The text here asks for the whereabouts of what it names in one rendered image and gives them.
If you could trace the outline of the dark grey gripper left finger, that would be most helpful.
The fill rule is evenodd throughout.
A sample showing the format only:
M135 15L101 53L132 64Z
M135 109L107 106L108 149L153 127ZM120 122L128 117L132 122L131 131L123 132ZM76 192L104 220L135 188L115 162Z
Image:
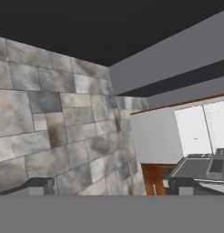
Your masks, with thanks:
M53 196L55 179L53 177L32 177L23 185L0 192L0 196Z

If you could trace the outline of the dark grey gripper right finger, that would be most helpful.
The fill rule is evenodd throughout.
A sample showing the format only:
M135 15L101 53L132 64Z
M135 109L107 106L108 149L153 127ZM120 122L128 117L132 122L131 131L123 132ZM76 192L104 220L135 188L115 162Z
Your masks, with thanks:
M215 195L224 196L221 192L210 187L203 187L191 177L173 177L168 180L168 193L174 196Z

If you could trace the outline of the grey flat hob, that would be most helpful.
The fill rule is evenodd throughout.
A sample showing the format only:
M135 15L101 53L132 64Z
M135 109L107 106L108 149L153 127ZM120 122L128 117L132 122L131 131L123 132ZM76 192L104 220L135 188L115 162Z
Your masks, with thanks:
M211 154L188 155L178 163L169 176L205 179L211 157Z

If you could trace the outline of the brown wooden cupboard door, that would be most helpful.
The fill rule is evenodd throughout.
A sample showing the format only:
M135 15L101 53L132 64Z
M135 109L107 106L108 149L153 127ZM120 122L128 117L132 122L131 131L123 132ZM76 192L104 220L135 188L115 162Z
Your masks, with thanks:
M153 184L156 185L156 191L158 196L165 195L165 189L163 185L163 173L164 169L172 170L176 164L142 164L142 173L145 183L145 188L148 196L155 196L153 193Z

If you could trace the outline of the grey box-shaped small appliance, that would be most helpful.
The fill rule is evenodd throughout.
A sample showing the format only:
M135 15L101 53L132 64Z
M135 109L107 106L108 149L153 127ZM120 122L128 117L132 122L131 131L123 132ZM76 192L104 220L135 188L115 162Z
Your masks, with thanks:
M221 180L224 164L224 148L217 148L216 153L212 155L207 168L207 178Z

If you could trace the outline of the white window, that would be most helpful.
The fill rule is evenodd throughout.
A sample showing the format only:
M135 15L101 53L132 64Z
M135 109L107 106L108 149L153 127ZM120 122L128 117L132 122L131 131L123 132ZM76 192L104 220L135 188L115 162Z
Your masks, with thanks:
M224 100L181 108L175 116L185 157L224 148Z

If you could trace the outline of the grey wall cupboards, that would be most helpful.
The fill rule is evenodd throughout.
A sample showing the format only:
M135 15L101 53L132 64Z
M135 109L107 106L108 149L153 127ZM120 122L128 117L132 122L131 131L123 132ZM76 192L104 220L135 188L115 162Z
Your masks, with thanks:
M109 68L114 93L151 108L224 95L224 11Z

